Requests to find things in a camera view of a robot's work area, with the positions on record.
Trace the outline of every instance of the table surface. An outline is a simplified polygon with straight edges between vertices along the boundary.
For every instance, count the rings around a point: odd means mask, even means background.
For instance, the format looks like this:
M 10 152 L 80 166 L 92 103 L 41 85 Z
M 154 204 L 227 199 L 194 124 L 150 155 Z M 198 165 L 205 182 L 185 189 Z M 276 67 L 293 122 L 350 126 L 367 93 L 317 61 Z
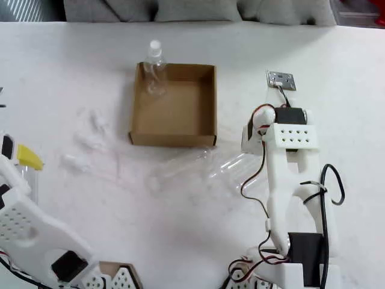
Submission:
M 197 173 L 195 151 L 133 147 L 127 140 L 135 64 L 157 38 L 171 63 L 217 66 L 216 155 L 239 150 L 242 127 L 266 99 L 265 70 L 294 74 L 298 90 L 289 97 L 313 111 L 321 163 L 333 163 L 345 184 L 346 201 L 335 207 L 343 287 L 382 287 L 385 233 L 376 223 L 385 218 L 384 30 L 251 22 L 0 23 L 0 35 L 0 102 L 7 105 L 1 129 L 45 162 L 39 206 L 68 223 L 101 259 L 133 263 L 145 288 L 212 289 L 231 260 L 265 238 L 258 205 L 220 184 L 196 177 L 165 178 L 167 189 L 158 191 L 148 185 L 147 176 L 165 171 L 173 158 L 190 161 L 189 175 Z M 115 174 L 111 154 L 87 152 L 74 141 L 76 131 L 92 134 L 93 109 L 102 112 L 109 141 L 119 148 L 120 184 L 107 180 Z M 93 173 L 69 173 L 62 154 L 87 158 Z M 333 178 L 328 182 L 336 188 Z M 265 201 L 267 191 L 264 173 L 249 193 Z M 331 194 L 337 198 L 338 191 Z M 314 230 L 295 199 L 288 222 L 291 230 Z M 7 288 L 21 288 L 11 276 L 4 280 L 10 280 Z

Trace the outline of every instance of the white robotic arm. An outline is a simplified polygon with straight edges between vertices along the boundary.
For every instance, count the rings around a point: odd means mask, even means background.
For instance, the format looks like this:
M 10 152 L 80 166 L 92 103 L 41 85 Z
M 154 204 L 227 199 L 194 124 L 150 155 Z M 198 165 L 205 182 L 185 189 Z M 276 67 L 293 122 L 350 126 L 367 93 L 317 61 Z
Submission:
M 319 146 L 311 112 L 287 105 L 278 108 L 260 105 L 243 129 L 242 151 L 266 158 L 269 182 L 266 231 L 276 253 L 286 258 L 277 264 L 268 264 L 259 250 L 251 258 L 252 264 L 257 264 L 254 273 L 283 289 L 340 288 L 340 270 L 333 264 L 339 249 L 332 207 L 332 203 L 336 203 L 325 193 L 327 190 L 320 181 L 329 167 L 337 176 L 343 198 L 345 195 L 335 168 L 326 165 L 322 170 L 319 164 Z M 293 161 L 298 165 L 297 172 L 289 169 L 289 162 Z M 286 211 L 292 196 L 304 201 L 315 221 L 316 233 L 288 232 Z M 224 288 L 236 284 L 230 282 Z
M 0 176 L 0 247 L 28 274 L 22 273 L 24 280 L 44 289 L 141 288 L 128 264 L 118 266 L 115 275 L 102 273 L 89 245 L 28 197 L 30 187 L 4 155 L 0 155 Z

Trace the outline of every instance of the cardboard box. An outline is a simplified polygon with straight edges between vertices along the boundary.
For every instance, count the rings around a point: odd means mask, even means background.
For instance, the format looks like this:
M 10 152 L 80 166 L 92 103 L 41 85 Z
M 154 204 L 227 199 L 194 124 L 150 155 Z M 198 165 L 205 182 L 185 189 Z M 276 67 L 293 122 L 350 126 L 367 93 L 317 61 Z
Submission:
M 214 146 L 217 140 L 215 66 L 167 64 L 167 93 L 150 95 L 137 65 L 129 138 L 143 146 Z

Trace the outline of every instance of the clear plastic bottle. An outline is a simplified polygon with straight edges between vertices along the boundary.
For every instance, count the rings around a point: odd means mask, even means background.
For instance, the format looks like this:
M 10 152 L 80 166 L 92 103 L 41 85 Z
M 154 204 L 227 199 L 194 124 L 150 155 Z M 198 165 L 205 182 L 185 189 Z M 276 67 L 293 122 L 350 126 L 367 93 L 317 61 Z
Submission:
M 161 96 L 166 93 L 166 60 L 162 55 L 161 42 L 152 40 L 147 58 L 144 61 L 147 91 L 151 95 Z

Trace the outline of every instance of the white bottle cap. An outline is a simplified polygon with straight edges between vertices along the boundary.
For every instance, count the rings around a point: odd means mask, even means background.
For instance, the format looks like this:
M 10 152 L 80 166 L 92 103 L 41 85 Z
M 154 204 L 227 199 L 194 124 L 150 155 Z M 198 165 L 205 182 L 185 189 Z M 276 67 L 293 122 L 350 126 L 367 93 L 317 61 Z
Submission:
M 152 40 L 149 47 L 149 56 L 158 57 L 162 54 L 162 46 L 159 40 Z

